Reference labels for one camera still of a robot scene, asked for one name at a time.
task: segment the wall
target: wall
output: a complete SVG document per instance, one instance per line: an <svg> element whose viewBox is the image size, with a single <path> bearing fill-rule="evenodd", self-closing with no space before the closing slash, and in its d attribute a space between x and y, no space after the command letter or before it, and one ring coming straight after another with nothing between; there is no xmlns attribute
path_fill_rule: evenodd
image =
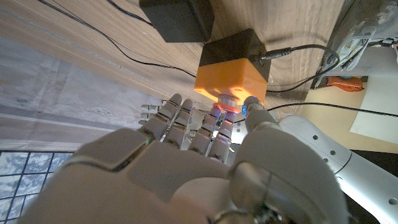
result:
<svg viewBox="0 0 398 224"><path fill-rule="evenodd" d="M310 90L306 102L331 103L359 108L366 91L350 93L335 86ZM326 106L304 106L300 113L325 134L347 147L364 151L398 153L398 144L349 132L356 112Z"/></svg>

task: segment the white robotic arm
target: white robotic arm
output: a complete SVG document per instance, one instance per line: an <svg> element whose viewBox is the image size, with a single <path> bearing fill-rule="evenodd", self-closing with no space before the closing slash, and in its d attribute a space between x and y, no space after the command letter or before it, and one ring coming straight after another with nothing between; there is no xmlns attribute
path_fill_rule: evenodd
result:
<svg viewBox="0 0 398 224"><path fill-rule="evenodd" d="M349 223L330 168L258 99L245 101L250 133L232 167L224 162L234 115L225 115L207 150L221 113L213 108L181 151L192 102L178 112L180 102L174 95L138 131L84 145L19 223Z"/></svg>
<svg viewBox="0 0 398 224"><path fill-rule="evenodd" d="M279 124L323 158L341 189L381 224L398 223L397 177L338 144L302 116L288 116Z"/></svg>

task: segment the black cable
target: black cable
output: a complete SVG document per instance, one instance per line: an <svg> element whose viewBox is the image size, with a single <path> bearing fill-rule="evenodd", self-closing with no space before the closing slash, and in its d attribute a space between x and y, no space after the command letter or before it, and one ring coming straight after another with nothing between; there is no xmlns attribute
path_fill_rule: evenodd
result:
<svg viewBox="0 0 398 224"><path fill-rule="evenodd" d="M83 25L89 27L90 29L93 29L93 30L97 31L98 33L100 33L101 35L103 35L105 38L107 38L107 39L108 39L108 40L109 40L109 41L110 41L110 42L111 42L111 43L112 43L124 56L126 56L128 59L130 59L130 60L132 60L132 61L134 61L134 62L143 64L143 65L151 65L151 66L157 66L157 67L162 67L162 68L176 69L176 70L185 72L186 74L188 74L188 75L190 75L190 76L192 76L192 77L196 77L196 76L194 76L192 73L190 73L190 72L188 72L188 71L186 71L186 70L184 70L184 69L182 69L182 68L178 68L178 67L174 67L174 66L170 66L170 65L160 65L160 64L156 64L156 63L150 63L150 62L141 62L140 60L136 60L136 59L134 59L134 58L128 56L126 53L124 53L124 51L121 50L120 47L115 43L115 40L114 40L114 39L112 39L110 36L106 35L104 32L102 32L102 31L98 30L97 28L93 27L93 26L90 25L89 23L85 22L83 19L79 19L79 18L77 18L77 17L75 17L75 16L73 16L73 15L71 15L71 14L69 14L69 13L63 11L62 9L60 9L60 8L58 8L58 7L56 7L56 6L52 5L52 4L50 4L50 3L48 3L47 1L44 1L44 0L38 0L38 1L41 2L41 3L43 3L43 4L45 4L45 5L48 6L48 7L51 7L52 9L54 9L54 10L56 10L56 11L58 11L58 12L61 12L62 14L68 16L69 18L71 18L71 19L73 19L73 20L75 20L75 21L77 21L77 22L79 22L79 23L81 23L81 24L83 24Z"/></svg>
<svg viewBox="0 0 398 224"><path fill-rule="evenodd" d="M262 59L270 60L270 59L273 59L273 58L278 58L278 57L282 57L282 56L288 55L288 54L290 54L290 53L292 53L292 52L294 52L296 50L314 49L314 48L315 49L322 49L322 50L332 54L333 56L335 56L337 58L337 61L331 67L325 69L322 72L319 72L319 73L315 74L314 76L306 78L303 82L299 83L298 85L296 85L296 86L294 86L292 88L289 88L289 89L286 89L286 90L267 90L267 92L268 93L284 93L284 92L287 92L287 91L290 91L290 90L294 90L294 89L304 85L306 82L308 82L310 80L313 80L314 78L320 77L321 75L325 74L326 72L329 72L330 70L335 69L338 66L338 64L340 63L340 58L339 58L338 54L334 50L329 49L328 47L325 47L325 46L319 45L319 44L307 44L307 45L293 47L293 48L287 47L285 49L271 50L269 52L266 52L265 56Z"/></svg>
<svg viewBox="0 0 398 224"><path fill-rule="evenodd" d="M286 105L280 105L280 106L273 107L271 109L268 109L267 111L276 110L276 109L283 108L283 107L286 107L286 106L300 106L300 105L331 106L331 107L334 107L334 108L340 108L340 109L345 109L345 110L365 112L365 113L371 113L371 114L377 114L377 115L383 115L383 116L392 116L392 117L398 118L398 114L390 114L390 113L385 113L385 112L364 110L364 109L359 109L359 108L350 108L348 106L333 105L333 104L329 104L329 103L289 103L289 104L286 104Z"/></svg>
<svg viewBox="0 0 398 224"><path fill-rule="evenodd" d="M113 2L112 0L107 0L107 2L109 2L113 7L115 7L117 10L119 10L119 11L125 13L126 15L131 16L131 17L133 17L133 18L135 18L135 19L138 19L139 21L145 22L146 24L148 24L148 25L150 25L150 26L152 26L152 27L154 26L154 25L152 25L152 23L150 23L150 22L146 21L145 19L143 19L143 18L141 18L141 17L135 15L134 13L124 10L123 8L121 8L120 6L118 6L118 5L117 5L115 2Z"/></svg>

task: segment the black power adapter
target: black power adapter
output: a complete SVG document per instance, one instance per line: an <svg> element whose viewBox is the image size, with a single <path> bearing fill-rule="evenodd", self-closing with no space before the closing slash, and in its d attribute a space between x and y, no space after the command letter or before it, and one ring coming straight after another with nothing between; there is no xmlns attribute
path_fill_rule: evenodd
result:
<svg viewBox="0 0 398 224"><path fill-rule="evenodd" d="M213 29L209 0L140 0L140 8L166 42L206 42Z"/></svg>

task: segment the window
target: window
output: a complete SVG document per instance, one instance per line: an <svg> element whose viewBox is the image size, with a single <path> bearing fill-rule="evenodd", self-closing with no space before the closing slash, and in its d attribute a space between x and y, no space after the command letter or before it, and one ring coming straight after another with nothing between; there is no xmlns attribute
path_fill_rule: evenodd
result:
<svg viewBox="0 0 398 224"><path fill-rule="evenodd" d="M17 223L72 152L0 151L0 224Z"/></svg>

